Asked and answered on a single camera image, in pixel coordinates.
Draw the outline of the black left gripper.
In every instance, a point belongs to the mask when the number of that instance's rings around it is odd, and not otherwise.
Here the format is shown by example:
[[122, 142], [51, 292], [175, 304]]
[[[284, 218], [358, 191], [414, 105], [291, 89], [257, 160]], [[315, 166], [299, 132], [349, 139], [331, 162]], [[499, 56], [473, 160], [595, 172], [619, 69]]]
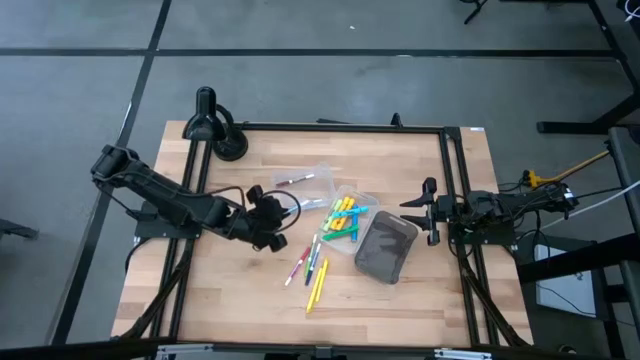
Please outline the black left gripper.
[[288, 243], [280, 228], [295, 219], [296, 207], [283, 206], [260, 185], [249, 189], [247, 199], [254, 207], [238, 220], [238, 239], [251, 244], [257, 251], [268, 247], [272, 252], [278, 252], [286, 247]]

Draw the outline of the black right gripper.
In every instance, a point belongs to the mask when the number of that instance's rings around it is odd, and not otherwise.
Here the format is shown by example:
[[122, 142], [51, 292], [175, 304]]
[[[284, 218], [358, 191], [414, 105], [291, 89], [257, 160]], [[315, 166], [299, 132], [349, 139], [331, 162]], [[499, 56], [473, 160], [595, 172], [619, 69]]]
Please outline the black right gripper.
[[427, 177], [422, 184], [423, 193], [417, 199], [400, 204], [400, 207], [427, 208], [425, 216], [401, 215], [401, 218], [416, 225], [421, 230], [427, 230], [427, 245], [436, 246], [440, 243], [438, 223], [448, 223], [456, 210], [456, 196], [436, 196], [437, 182], [433, 177]]

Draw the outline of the brown thin marker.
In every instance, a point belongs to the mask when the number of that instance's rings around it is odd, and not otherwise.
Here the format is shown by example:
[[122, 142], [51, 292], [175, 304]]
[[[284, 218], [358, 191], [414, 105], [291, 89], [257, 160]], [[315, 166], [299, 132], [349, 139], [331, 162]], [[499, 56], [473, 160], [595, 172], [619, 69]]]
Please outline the brown thin marker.
[[296, 183], [299, 183], [299, 182], [302, 182], [302, 181], [313, 179], [314, 177], [315, 177], [314, 173], [304, 174], [304, 175], [301, 175], [301, 176], [298, 176], [298, 177], [294, 177], [294, 178], [291, 178], [291, 179], [286, 179], [286, 180], [282, 180], [282, 181], [276, 182], [275, 187], [276, 188], [282, 188], [282, 187], [289, 186], [289, 185], [292, 185], [292, 184], [296, 184]]

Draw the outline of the light green highlighter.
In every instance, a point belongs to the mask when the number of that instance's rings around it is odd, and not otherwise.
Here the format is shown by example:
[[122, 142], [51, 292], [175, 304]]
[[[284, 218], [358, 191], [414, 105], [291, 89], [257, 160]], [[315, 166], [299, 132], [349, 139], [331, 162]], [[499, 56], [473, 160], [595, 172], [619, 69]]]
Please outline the light green highlighter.
[[334, 219], [334, 213], [339, 211], [339, 209], [340, 209], [340, 207], [342, 205], [342, 202], [343, 202], [342, 198], [337, 198], [333, 202], [327, 217], [325, 218], [325, 220], [323, 221], [323, 223], [321, 225], [321, 230], [322, 231], [324, 231], [324, 232], [328, 232], [329, 231], [330, 226], [331, 226], [331, 224], [333, 222], [333, 219]]

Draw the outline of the green thin marker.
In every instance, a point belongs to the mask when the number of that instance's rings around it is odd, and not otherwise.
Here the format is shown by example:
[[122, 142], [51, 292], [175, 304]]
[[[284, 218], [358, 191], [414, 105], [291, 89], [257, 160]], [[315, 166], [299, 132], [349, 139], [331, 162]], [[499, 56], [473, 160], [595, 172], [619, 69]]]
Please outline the green thin marker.
[[316, 248], [317, 238], [318, 238], [318, 234], [314, 233], [314, 236], [313, 236], [313, 239], [312, 239], [312, 242], [311, 242], [310, 252], [309, 252], [309, 255], [308, 255], [307, 261], [306, 261], [306, 266], [305, 266], [305, 271], [304, 271], [305, 278], [308, 275], [310, 267], [311, 267], [312, 259], [313, 259], [313, 256], [314, 256], [314, 250]]

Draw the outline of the cyan highlighter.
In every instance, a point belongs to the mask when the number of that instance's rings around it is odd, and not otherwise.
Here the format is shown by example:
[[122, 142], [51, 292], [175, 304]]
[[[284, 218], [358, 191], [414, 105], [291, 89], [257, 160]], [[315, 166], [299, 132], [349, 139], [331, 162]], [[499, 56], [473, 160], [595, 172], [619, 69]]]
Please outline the cyan highlighter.
[[333, 212], [331, 215], [331, 218], [335, 219], [335, 218], [348, 217], [348, 216], [353, 216], [360, 213], [366, 213], [368, 211], [369, 211], [369, 207], [367, 206], [355, 207], [350, 210]]

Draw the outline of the clear plastic bin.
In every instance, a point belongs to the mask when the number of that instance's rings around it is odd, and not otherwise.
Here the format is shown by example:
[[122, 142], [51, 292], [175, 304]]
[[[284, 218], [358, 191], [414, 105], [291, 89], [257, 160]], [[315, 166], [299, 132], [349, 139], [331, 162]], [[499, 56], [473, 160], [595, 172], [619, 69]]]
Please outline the clear plastic bin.
[[[314, 173], [315, 177], [310, 180], [302, 181], [296, 184], [276, 188], [276, 182], [298, 177], [304, 174]], [[323, 199], [326, 202], [324, 207], [331, 205], [334, 201], [336, 188], [334, 185], [333, 173], [327, 163], [321, 162], [315, 166], [302, 168], [281, 168], [274, 170], [271, 174], [271, 187], [276, 190], [284, 191], [294, 196], [298, 202], [304, 200]], [[274, 194], [283, 206], [294, 206], [295, 201], [288, 195], [282, 193]]]
[[362, 206], [369, 207], [369, 211], [366, 213], [360, 213], [360, 214], [346, 217], [346, 222], [344, 224], [344, 227], [341, 229], [343, 230], [353, 225], [358, 225], [359, 226], [358, 232], [352, 233], [351, 236], [343, 236], [343, 237], [335, 238], [329, 241], [325, 241], [322, 239], [322, 237], [325, 234], [334, 232], [336, 230], [329, 229], [328, 232], [322, 231], [321, 230], [321, 225], [323, 223], [322, 222], [317, 234], [319, 237], [319, 241], [323, 243], [325, 246], [333, 248], [334, 250], [346, 255], [354, 255], [358, 251], [360, 245], [362, 244], [363, 239], [366, 235], [366, 232], [368, 231], [374, 216], [379, 210], [379, 201], [369, 194], [359, 192], [354, 187], [346, 186], [346, 185], [341, 186], [337, 190], [337, 192], [335, 193], [334, 201], [337, 198], [343, 199], [344, 197], [351, 197], [355, 199], [355, 203], [352, 208], [362, 207]]

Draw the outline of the dark grey container lid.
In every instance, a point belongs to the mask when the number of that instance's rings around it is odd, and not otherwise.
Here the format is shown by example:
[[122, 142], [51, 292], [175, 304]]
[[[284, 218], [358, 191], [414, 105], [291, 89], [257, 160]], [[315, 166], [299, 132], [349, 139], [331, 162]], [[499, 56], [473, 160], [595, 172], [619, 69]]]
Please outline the dark grey container lid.
[[354, 256], [355, 267], [379, 282], [394, 285], [418, 236], [417, 228], [400, 217], [379, 211]]

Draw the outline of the black desk lamp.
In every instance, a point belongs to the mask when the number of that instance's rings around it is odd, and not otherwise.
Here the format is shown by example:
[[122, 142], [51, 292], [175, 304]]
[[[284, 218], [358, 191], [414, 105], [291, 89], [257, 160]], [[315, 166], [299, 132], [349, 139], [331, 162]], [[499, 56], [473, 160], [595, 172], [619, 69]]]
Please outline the black desk lamp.
[[182, 138], [207, 142], [213, 153], [227, 162], [242, 158], [249, 146], [231, 112], [217, 102], [215, 90], [208, 86], [196, 91], [195, 114], [187, 121]]

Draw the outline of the white box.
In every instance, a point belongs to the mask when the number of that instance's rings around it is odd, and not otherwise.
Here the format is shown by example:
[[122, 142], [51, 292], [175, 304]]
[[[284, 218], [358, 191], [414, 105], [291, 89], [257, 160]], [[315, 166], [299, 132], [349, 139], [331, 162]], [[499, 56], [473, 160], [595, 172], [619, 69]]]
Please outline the white box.
[[596, 301], [591, 271], [536, 282], [536, 304], [547, 308], [596, 318]]

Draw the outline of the black table leg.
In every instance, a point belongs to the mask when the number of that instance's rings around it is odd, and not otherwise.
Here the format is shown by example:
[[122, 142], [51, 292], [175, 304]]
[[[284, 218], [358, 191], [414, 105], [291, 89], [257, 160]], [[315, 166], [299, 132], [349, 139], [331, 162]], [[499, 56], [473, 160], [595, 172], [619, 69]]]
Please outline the black table leg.
[[594, 121], [541, 121], [536, 123], [536, 129], [542, 134], [605, 135], [609, 128], [614, 127], [619, 121], [638, 109], [640, 109], [640, 91], [634, 92]]

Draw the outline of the black stand leg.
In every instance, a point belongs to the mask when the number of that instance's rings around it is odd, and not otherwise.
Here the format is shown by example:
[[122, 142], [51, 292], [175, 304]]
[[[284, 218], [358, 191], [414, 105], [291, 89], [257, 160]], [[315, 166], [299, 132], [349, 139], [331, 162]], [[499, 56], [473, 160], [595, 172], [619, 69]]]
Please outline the black stand leg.
[[472, 12], [466, 17], [463, 24], [468, 25], [483, 9], [488, 0], [459, 0], [464, 4], [470, 4], [474, 6]]

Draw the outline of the black crossbeam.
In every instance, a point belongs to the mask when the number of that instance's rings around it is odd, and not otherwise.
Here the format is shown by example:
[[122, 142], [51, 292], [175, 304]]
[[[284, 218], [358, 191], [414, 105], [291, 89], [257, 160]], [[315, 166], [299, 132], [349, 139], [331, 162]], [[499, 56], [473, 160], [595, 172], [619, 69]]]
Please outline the black crossbeam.
[[[161, 345], [185, 344], [173, 338], [117, 339], [100, 342], [46, 345], [36, 347], [0, 349], [0, 360], [131, 360], [155, 356]], [[273, 345], [252, 343], [210, 343], [213, 352], [270, 353], [309, 355], [313, 357], [318, 345]], [[382, 355], [420, 357], [435, 360], [433, 352], [446, 347], [380, 347], [380, 346], [335, 346], [334, 357], [349, 355]], [[453, 348], [491, 353], [493, 360], [626, 360], [593, 355], [580, 355], [540, 350], [534, 347], [503, 347], [478, 345], [470, 348]]]

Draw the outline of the silver metal bracket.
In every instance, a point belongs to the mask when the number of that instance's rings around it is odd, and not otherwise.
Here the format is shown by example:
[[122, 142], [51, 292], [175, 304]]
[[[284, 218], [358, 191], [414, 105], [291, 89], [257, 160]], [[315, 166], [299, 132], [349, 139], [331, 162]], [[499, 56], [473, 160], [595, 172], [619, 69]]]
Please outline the silver metal bracket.
[[155, 360], [175, 360], [178, 355], [213, 352], [214, 345], [210, 343], [185, 343], [161, 345], [157, 348]]
[[438, 348], [433, 352], [435, 360], [493, 360], [492, 354], [453, 348]]

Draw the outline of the black desk frame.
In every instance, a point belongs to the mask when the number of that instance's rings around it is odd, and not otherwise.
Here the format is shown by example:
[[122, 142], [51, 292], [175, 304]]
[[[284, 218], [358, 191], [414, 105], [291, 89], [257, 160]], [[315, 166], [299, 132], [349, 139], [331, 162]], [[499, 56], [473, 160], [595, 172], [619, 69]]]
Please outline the black desk frame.
[[606, 308], [626, 302], [640, 341], [640, 125], [625, 125], [609, 130], [609, 148], [615, 161], [623, 189], [617, 194], [625, 198], [634, 231], [589, 246], [522, 266], [520, 279], [526, 283], [548, 280], [583, 271], [617, 266], [620, 284], [601, 285]]

